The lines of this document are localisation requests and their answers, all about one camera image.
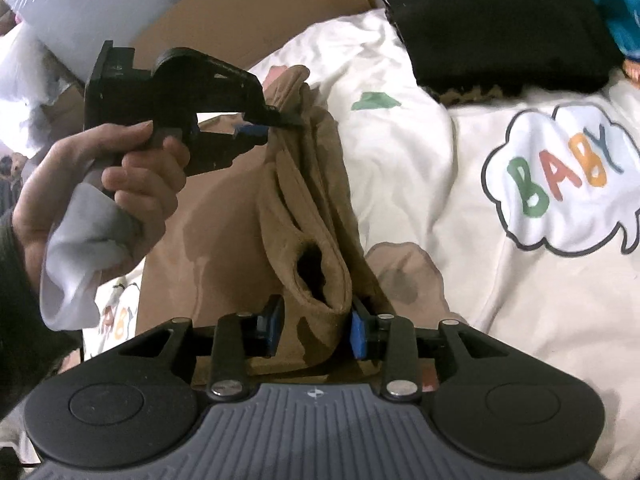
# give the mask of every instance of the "metal screw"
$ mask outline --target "metal screw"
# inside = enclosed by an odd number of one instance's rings
[[[232,397],[242,393],[242,383],[235,379],[225,379],[224,381],[218,381],[211,387],[211,391],[214,395],[219,397]]]
[[[418,385],[411,381],[396,380],[387,383],[386,390],[393,395],[401,399],[402,397],[412,396],[418,391]]]

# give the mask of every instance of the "speech bubble print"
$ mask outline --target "speech bubble print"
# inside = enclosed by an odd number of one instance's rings
[[[482,167],[482,188],[522,250],[583,256],[620,229],[623,254],[638,246],[640,152],[595,105],[518,113]]]

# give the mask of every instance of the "white duvet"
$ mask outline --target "white duvet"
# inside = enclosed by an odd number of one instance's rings
[[[312,26],[252,72],[294,64],[338,122],[365,252],[417,244],[452,311],[588,382],[606,406],[591,465],[636,478],[640,91],[615,74],[601,94],[447,110],[381,10]]]

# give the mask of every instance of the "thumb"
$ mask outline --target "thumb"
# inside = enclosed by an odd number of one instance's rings
[[[153,121],[133,126],[102,124],[77,134],[74,136],[77,139],[69,142],[69,145],[74,152],[73,158],[78,162],[84,162],[113,153],[127,153],[135,150],[150,139],[153,130]]]

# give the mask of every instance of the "ridged gray grip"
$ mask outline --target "ridged gray grip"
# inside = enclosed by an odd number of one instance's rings
[[[187,443],[153,463],[119,472],[45,463],[28,478],[602,480],[583,463],[552,472],[492,470],[440,442],[418,408],[381,400],[366,384],[264,384],[245,402],[214,406]]]

